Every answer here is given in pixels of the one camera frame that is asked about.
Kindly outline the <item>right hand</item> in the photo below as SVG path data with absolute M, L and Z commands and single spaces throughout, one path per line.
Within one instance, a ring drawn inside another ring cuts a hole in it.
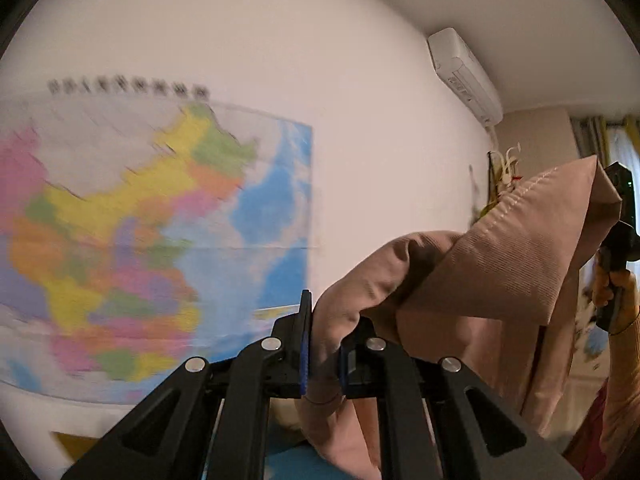
M 627 269 L 608 272 L 602 266 L 602 255 L 598 252 L 594 265 L 592 301 L 599 309 L 618 304 L 614 308 L 608 332 L 623 332 L 639 315 L 636 276 Z

